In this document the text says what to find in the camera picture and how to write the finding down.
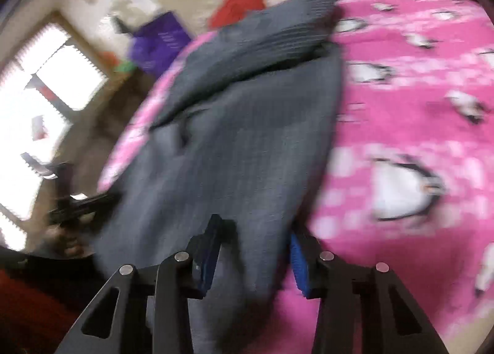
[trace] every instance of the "gray fabric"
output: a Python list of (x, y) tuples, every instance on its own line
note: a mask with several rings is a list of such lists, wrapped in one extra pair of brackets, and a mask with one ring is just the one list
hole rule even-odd
[(327, 161), (341, 95), (334, 0), (290, 0), (222, 29), (187, 58), (96, 242), (101, 267), (160, 263), (231, 219), (213, 286), (190, 300), (195, 352), (231, 354), (265, 319), (290, 225)]

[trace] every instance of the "pink blanket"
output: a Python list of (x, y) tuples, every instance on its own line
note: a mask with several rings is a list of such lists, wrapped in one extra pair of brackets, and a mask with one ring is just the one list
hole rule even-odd
[[(494, 27), (466, 0), (339, 0), (333, 39), (347, 61), (337, 141), (309, 228), (348, 262), (386, 262), (445, 336), (494, 302), (494, 119), (474, 125), (454, 110), (450, 90), (494, 104)], [(145, 143), (147, 127), (194, 41), (153, 88), (103, 171), (107, 189)], [(446, 188), (427, 221), (378, 222), (372, 157), (410, 154)], [(263, 335), (248, 352), (309, 353), (319, 302), (292, 272)]]

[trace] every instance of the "screw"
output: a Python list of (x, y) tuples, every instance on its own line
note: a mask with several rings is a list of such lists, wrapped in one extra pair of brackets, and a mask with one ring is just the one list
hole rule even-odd
[(123, 266), (119, 269), (119, 272), (120, 272), (120, 274), (122, 274), (123, 276), (127, 276), (128, 274), (131, 274), (132, 272), (134, 272), (134, 268), (132, 267), (132, 265), (123, 265)]
[(322, 260), (333, 260), (334, 254), (331, 251), (323, 251), (319, 254), (319, 258)]
[(184, 262), (184, 260), (189, 259), (189, 253), (185, 251), (180, 251), (175, 254), (174, 258), (177, 262)]
[(389, 270), (389, 265), (384, 262), (378, 262), (375, 266), (378, 272), (386, 273)]

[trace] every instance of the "orange fabric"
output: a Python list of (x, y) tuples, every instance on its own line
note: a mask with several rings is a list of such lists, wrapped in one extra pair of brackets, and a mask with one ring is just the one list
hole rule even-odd
[(252, 10), (263, 10), (263, 0), (224, 0), (221, 7), (209, 19), (210, 29), (224, 27), (242, 20)]
[(4, 338), (28, 352), (51, 354), (76, 318), (54, 298), (0, 270), (0, 323), (9, 333)]

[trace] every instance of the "purple bag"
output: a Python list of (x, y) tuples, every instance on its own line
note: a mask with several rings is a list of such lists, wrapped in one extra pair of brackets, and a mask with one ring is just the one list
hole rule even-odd
[(143, 71), (159, 78), (191, 38), (171, 11), (161, 14), (133, 33), (129, 58)]

